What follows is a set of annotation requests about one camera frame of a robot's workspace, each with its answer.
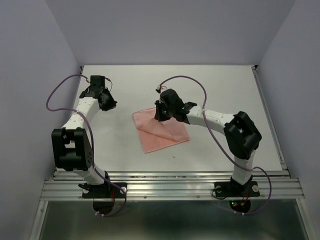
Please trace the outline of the pink satin napkin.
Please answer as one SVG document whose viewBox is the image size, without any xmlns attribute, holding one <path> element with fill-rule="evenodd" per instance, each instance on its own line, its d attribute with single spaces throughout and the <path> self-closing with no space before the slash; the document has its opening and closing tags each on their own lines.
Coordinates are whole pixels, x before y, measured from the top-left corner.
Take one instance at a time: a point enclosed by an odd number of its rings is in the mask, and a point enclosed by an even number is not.
<svg viewBox="0 0 320 240">
<path fill-rule="evenodd" d="M 160 122 L 155 119 L 155 114 L 156 108 L 154 107 L 132 114 L 141 148 L 145 154 L 190 140 L 190 136 L 183 122 L 179 122 L 174 118 Z"/>
</svg>

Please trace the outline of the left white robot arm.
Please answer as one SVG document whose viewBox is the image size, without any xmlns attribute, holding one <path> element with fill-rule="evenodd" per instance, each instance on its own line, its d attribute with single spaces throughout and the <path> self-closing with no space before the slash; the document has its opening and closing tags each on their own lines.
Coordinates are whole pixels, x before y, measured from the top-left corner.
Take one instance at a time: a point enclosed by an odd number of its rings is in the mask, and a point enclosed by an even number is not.
<svg viewBox="0 0 320 240">
<path fill-rule="evenodd" d="M 69 109 L 69 120 L 51 133 L 54 164 L 83 179 L 79 184 L 83 198 L 105 198 L 113 194 L 115 187 L 108 173 L 95 164 L 90 122 L 98 112 L 114 109 L 117 102 L 106 87 L 107 77 L 92 75 L 85 80 L 89 86 L 80 93 L 76 108 Z"/>
</svg>

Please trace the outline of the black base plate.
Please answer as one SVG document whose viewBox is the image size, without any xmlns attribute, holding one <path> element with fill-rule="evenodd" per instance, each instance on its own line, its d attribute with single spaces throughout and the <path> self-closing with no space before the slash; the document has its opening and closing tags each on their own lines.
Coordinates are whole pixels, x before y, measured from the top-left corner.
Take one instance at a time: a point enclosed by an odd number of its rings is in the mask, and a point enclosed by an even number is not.
<svg viewBox="0 0 320 240">
<path fill-rule="evenodd" d="M 248 181 L 244 185 L 231 180 L 215 182 L 212 192 L 219 199 L 260 196 L 260 190 L 256 181 Z"/>
<path fill-rule="evenodd" d="M 82 198 L 84 199 L 124 199 L 125 196 L 121 191 L 107 183 L 101 185 L 90 185 L 87 183 L 78 184 L 82 189 Z"/>
</svg>

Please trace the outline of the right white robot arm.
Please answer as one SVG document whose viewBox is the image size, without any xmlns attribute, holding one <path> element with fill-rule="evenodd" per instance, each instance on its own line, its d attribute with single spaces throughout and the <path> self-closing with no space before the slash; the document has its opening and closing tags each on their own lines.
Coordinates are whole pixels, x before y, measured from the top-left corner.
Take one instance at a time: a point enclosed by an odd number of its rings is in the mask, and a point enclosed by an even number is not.
<svg viewBox="0 0 320 240">
<path fill-rule="evenodd" d="M 175 90 L 158 87 L 159 99 L 156 100 L 155 119 L 159 122 L 176 119 L 179 122 L 205 127 L 210 133 L 224 135 L 231 161 L 234 165 L 229 181 L 214 184 L 213 193 L 218 199 L 258 197 L 258 183 L 253 180 L 252 167 L 256 149 L 262 135 L 247 113 L 220 113 L 205 110 L 194 102 L 183 102 Z"/>
</svg>

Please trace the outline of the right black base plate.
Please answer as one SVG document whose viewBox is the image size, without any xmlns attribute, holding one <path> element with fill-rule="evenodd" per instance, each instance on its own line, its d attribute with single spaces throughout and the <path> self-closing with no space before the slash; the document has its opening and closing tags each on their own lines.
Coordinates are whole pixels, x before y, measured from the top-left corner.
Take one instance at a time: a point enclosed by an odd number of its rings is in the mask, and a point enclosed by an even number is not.
<svg viewBox="0 0 320 240">
<path fill-rule="evenodd" d="M 244 185 L 231 180 L 215 182 L 212 192 L 219 199 L 260 196 L 260 190 L 256 181 L 248 181 Z"/>
</svg>

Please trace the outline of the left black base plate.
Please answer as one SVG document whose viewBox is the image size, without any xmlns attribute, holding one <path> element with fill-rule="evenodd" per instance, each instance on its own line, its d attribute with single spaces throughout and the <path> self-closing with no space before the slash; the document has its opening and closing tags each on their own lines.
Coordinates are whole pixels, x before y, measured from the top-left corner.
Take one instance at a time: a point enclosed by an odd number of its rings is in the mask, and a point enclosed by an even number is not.
<svg viewBox="0 0 320 240">
<path fill-rule="evenodd" d="M 107 183 L 101 185 L 90 185 L 87 183 L 78 184 L 82 189 L 82 198 L 84 199 L 124 199 L 125 196 L 121 191 Z"/>
</svg>

